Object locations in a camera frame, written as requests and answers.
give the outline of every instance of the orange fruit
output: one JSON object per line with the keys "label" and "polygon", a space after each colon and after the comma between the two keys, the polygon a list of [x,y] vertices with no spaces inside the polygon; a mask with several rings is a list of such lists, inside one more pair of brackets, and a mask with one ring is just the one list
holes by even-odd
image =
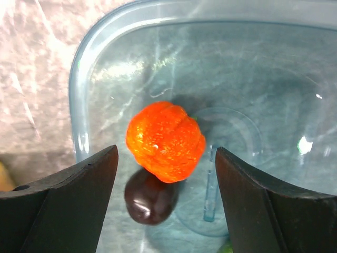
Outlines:
{"label": "orange fruit", "polygon": [[126,145],[136,162],[165,183],[185,180],[206,148],[205,136],[186,111],[156,102],[130,121]]}

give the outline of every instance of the orange object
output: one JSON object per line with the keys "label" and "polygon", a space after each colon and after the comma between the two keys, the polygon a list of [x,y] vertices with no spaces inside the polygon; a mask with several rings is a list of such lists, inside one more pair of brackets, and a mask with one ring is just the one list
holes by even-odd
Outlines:
{"label": "orange object", "polygon": [[126,145],[137,163],[165,183],[185,180],[206,148],[198,124],[170,102],[156,102],[131,119]]}

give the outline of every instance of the yellow object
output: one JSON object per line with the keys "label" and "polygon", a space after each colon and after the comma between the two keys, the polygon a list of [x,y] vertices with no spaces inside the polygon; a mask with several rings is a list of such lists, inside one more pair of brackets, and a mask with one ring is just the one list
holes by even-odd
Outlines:
{"label": "yellow object", "polygon": [[9,176],[5,166],[0,162],[0,191],[11,191],[15,188],[15,184]]}

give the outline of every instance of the marble surface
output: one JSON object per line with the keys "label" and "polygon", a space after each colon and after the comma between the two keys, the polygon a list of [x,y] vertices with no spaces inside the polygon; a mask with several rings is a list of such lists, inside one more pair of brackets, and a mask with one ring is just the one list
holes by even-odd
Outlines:
{"label": "marble surface", "polygon": [[125,0],[0,0],[0,160],[18,184],[73,164],[68,77],[88,31]]}

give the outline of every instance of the plastic bin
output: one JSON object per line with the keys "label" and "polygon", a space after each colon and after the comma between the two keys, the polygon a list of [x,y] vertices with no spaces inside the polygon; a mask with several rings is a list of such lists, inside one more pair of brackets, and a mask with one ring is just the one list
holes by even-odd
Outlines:
{"label": "plastic bin", "polygon": [[[97,251],[216,252],[226,227],[202,231],[191,212],[203,208],[217,145],[282,180],[337,194],[336,13],[337,3],[324,1],[138,1],[93,26],[69,93],[77,161],[111,144],[120,154]],[[188,208],[146,227],[124,203],[138,169],[125,133],[134,114],[163,100],[209,121],[208,165],[187,180],[179,204]]]}

